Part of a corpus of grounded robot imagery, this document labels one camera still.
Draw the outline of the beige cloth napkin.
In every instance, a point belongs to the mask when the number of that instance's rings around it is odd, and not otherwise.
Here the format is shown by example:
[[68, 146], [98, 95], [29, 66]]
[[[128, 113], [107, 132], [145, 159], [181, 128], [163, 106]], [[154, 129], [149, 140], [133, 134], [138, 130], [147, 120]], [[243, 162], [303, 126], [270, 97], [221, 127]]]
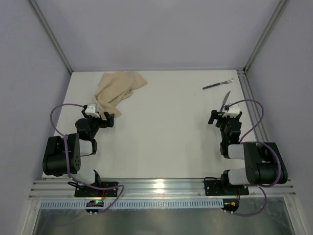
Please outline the beige cloth napkin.
[[147, 85], [147, 81], [136, 71], [105, 72], [98, 83], [94, 100], [102, 112], [119, 117], [122, 115], [117, 109], [120, 101], [130, 97], [133, 90], [145, 85]]

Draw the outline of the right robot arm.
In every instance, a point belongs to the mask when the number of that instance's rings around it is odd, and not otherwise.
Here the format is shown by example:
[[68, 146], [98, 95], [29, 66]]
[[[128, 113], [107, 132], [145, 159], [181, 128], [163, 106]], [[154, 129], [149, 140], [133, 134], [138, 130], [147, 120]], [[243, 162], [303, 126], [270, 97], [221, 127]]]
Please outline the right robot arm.
[[226, 159], [243, 160], [245, 166], [236, 170], [225, 170], [219, 179], [206, 177], [206, 195], [248, 195], [248, 185], [272, 187], [285, 184], [288, 180], [288, 172], [276, 143], [240, 143], [241, 115], [241, 111], [234, 115], [211, 111], [208, 124], [217, 121], [215, 126], [219, 128], [222, 137], [221, 155]]

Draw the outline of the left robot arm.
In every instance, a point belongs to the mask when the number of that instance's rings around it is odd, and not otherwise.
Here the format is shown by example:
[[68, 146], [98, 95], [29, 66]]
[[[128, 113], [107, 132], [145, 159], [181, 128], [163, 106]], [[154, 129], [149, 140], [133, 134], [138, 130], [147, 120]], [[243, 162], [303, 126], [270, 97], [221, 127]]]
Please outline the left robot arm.
[[102, 182], [94, 169], [83, 168], [81, 157], [91, 156], [97, 152], [95, 136], [100, 128], [114, 126], [114, 114], [104, 112], [104, 119], [98, 111], [82, 111], [83, 118], [75, 123], [76, 133], [48, 138], [43, 158], [45, 175], [67, 176], [75, 183], [99, 189]]

